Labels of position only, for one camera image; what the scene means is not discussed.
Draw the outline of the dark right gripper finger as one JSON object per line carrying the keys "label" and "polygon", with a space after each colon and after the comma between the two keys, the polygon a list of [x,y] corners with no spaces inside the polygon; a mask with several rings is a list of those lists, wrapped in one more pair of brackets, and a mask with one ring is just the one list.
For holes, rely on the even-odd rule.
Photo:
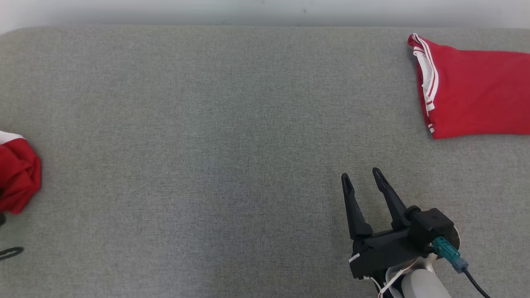
{"label": "dark right gripper finger", "polygon": [[347,173],[341,176],[344,203],[347,215],[347,224],[350,239],[359,240],[372,236],[373,229],[366,223],[363,213],[355,198],[355,190]]}
{"label": "dark right gripper finger", "polygon": [[392,222],[390,223],[392,229],[401,230],[408,228],[410,221],[405,217],[405,212],[407,211],[405,204],[379,168],[373,168],[372,172],[377,188],[383,194],[390,216],[392,217]]}

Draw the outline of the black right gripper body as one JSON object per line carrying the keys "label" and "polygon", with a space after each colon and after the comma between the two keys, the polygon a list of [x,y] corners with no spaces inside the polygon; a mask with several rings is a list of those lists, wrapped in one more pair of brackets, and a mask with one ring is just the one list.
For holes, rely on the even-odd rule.
{"label": "black right gripper body", "polygon": [[431,247],[415,245],[407,229],[375,233],[352,244],[352,260],[349,261],[354,279],[382,273],[388,268],[413,259],[427,256]]}

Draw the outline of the red shirt with white collar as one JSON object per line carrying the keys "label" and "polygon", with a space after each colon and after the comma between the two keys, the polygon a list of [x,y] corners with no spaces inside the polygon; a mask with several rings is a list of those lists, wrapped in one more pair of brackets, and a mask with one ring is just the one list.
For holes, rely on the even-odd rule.
{"label": "red shirt with white collar", "polygon": [[418,34],[407,43],[433,139],[530,135],[530,53],[459,50]]}

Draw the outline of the red shorts with white stripe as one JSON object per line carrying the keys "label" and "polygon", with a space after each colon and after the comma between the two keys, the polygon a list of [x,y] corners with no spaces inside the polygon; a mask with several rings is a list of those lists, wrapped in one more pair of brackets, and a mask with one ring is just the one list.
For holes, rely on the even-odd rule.
{"label": "red shorts with white stripe", "polygon": [[0,130],[0,212],[19,214],[41,187],[41,160],[21,135]]}

